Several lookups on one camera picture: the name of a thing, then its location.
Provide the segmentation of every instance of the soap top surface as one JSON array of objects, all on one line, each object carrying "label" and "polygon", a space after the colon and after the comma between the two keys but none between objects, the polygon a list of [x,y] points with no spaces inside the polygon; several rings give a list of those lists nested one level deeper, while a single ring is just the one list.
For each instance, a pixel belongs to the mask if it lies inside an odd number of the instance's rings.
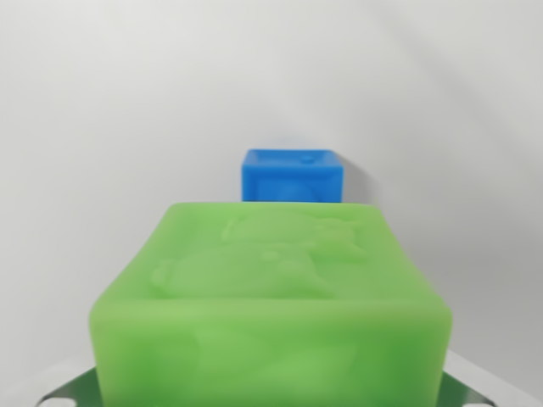
[{"label": "soap top surface", "polygon": [[336,155],[331,150],[262,150],[247,152],[244,165],[260,167],[300,167],[315,169],[318,167],[341,167]]},{"label": "soap top surface", "polygon": [[178,203],[102,300],[439,302],[381,212],[357,203]]}]

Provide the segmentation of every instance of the blue cube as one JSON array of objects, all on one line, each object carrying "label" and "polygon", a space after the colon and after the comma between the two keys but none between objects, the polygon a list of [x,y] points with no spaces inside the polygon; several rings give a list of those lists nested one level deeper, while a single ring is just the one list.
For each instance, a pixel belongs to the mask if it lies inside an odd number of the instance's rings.
[{"label": "blue cube", "polygon": [[249,150],[243,201],[341,202],[343,166],[331,150]]}]

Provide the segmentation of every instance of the green block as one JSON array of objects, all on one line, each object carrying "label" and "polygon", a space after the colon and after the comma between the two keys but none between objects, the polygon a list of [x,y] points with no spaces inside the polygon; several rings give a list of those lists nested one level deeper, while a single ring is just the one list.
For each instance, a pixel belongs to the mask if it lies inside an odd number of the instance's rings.
[{"label": "green block", "polygon": [[450,330],[353,203],[176,204],[91,313],[106,407],[434,407]]}]

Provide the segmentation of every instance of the white surface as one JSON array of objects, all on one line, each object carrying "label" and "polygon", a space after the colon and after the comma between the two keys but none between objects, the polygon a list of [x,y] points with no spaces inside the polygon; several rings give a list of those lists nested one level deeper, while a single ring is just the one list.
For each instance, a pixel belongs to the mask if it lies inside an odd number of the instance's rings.
[{"label": "white surface", "polygon": [[453,348],[543,399],[542,12],[0,2],[0,391],[89,346],[92,301],[169,204],[237,200],[246,148],[301,147],[371,177],[348,195],[445,296]]},{"label": "white surface", "polygon": [[[44,371],[28,375],[17,385],[10,387],[4,394],[0,394],[0,405],[2,407],[35,407],[43,396],[62,387],[81,373],[92,369],[93,365],[90,350],[62,360]],[[73,400],[71,399],[55,399],[54,401],[45,401],[39,407],[71,407],[72,405]]]}]

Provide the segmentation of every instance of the white wall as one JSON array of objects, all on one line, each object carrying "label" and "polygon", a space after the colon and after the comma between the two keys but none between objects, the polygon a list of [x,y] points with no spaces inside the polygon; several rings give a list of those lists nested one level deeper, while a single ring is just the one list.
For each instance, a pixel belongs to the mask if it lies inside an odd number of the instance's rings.
[{"label": "white wall", "polygon": [[89,346],[169,204],[237,200],[247,148],[302,147],[358,169],[349,197],[448,300],[452,348],[543,399],[542,12],[1,1],[0,390]]}]

